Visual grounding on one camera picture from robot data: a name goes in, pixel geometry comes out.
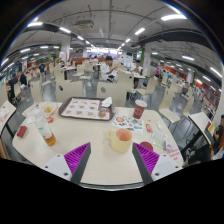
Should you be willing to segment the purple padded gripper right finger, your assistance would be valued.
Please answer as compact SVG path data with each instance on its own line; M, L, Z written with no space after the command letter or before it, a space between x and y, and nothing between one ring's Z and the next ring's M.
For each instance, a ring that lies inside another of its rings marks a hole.
M137 143L133 144L132 153L145 185L182 169L182 166L175 162L169 155L159 155Z

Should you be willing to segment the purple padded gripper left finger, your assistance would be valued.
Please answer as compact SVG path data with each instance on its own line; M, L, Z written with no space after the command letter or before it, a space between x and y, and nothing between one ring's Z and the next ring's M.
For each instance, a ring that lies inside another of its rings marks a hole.
M79 185L90 154L91 144L86 143L65 155L56 154L42 169Z

